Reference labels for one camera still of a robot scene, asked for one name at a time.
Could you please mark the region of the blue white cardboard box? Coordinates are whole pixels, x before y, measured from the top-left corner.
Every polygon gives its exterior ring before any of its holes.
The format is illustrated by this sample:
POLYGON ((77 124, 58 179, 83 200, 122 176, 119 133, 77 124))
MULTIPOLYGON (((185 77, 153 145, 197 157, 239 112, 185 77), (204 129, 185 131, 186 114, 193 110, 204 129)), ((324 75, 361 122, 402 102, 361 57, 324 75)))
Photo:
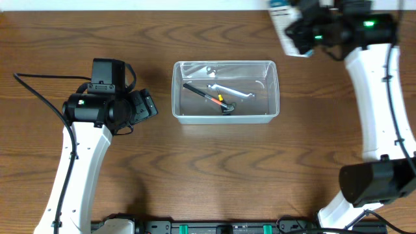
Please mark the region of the blue white cardboard box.
POLYGON ((285 29, 301 18, 300 11, 291 6, 288 0, 268 0, 268 11, 285 54, 292 57, 310 57, 313 54, 312 49, 302 55, 285 34, 285 29))

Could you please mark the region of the silver double ended wrench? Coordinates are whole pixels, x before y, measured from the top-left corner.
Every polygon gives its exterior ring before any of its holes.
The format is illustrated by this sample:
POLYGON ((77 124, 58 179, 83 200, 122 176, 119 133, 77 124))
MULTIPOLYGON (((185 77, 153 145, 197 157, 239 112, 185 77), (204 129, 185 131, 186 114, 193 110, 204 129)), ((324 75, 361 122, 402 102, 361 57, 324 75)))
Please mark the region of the silver double ended wrench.
POLYGON ((232 96, 236 96, 236 97, 244 98, 244 99, 254 98, 256 96, 256 94, 254 94, 254 93, 240 92, 238 90, 235 90, 235 89, 232 89, 232 88, 229 88, 229 87, 226 87, 226 86, 222 86, 222 85, 216 84, 216 83, 215 84, 207 84, 207 88, 209 88, 211 90, 219 91, 220 93, 225 92, 225 93, 230 94, 232 96))

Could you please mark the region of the clear plastic container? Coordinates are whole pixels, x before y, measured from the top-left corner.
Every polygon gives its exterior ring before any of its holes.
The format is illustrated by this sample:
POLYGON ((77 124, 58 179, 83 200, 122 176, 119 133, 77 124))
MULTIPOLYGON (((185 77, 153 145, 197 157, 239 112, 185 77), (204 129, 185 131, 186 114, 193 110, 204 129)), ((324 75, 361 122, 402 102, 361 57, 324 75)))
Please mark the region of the clear plastic container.
POLYGON ((172 114, 181 124, 267 124, 280 112, 276 64, 271 60, 179 61, 172 74, 172 114), (207 84, 219 84, 244 93, 241 98, 221 92, 234 104, 230 116, 219 105, 183 87, 185 83, 218 98, 207 84))

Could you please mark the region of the yellow black screwdriver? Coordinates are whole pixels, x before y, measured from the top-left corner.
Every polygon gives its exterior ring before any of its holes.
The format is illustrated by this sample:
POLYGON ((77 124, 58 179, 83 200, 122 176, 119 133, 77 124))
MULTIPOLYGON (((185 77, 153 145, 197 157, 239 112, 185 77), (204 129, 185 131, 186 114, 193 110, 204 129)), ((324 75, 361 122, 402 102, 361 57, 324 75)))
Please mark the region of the yellow black screwdriver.
MULTIPOLYGON (((222 94, 220 93, 220 91, 218 90, 217 92, 218 92, 218 100, 219 100, 222 104, 228 105, 228 104, 226 103, 226 101, 224 100, 224 98, 223 98, 222 94)), ((229 108, 227 108, 227 107, 225 107, 225 106, 221 106, 221 110, 222 110, 222 115, 223 115, 223 116, 230 116, 230 115, 231 115, 231 109, 229 109, 229 108)))

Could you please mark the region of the small black handled hammer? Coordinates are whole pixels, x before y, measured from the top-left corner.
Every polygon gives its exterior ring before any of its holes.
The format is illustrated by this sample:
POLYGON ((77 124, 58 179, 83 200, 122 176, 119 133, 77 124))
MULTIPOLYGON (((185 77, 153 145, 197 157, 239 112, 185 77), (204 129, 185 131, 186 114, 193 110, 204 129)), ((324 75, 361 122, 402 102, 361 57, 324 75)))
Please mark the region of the small black handled hammer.
POLYGON ((199 96, 202 96, 202 97, 204 97, 204 98, 206 98, 206 99, 208 99, 208 100, 212 101, 213 103, 216 103, 216 104, 217 104, 217 105, 219 105, 220 107, 221 107, 221 106, 225 106, 225 107, 227 107, 227 108, 231 109, 231 112, 233 112, 233 111, 235 110, 235 105, 234 105, 234 104, 227 104, 227 105, 222 104, 222 103, 218 100, 218 98, 215 98, 214 96, 212 96, 212 95, 210 95, 210 94, 207 94, 207 93, 203 92, 202 90, 199 90, 199 89, 197 89, 197 88, 193 87, 192 85, 190 85, 190 84, 188 84, 188 83, 185 83, 185 84, 183 85, 183 87, 184 87, 184 88, 186 88, 186 89, 188 89, 188 90, 190 90, 191 92, 194 92, 195 94, 197 94, 197 95, 199 95, 199 96))

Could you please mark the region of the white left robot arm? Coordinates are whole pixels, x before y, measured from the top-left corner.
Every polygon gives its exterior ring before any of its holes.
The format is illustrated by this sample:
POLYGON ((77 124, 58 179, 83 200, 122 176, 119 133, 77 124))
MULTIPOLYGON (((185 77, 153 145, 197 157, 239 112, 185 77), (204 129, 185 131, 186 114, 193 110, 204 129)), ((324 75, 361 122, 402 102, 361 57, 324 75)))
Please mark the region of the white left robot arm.
POLYGON ((62 106, 62 154, 49 201, 35 233, 90 233, 99 171, 113 137, 158 111, 146 89, 126 83, 130 64, 96 58, 92 80, 62 106))

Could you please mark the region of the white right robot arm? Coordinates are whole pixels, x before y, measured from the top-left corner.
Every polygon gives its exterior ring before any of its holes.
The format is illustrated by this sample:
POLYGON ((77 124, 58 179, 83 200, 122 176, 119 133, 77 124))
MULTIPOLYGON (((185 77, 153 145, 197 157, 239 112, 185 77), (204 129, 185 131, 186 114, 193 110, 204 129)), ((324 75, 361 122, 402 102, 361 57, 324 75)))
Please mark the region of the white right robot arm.
POLYGON ((399 18, 374 13, 370 1, 290 1, 284 28, 303 57, 338 47, 352 80, 363 137, 363 162, 339 172, 340 191, 317 215, 326 231, 351 230, 365 215, 415 190, 415 138, 402 95, 399 18))

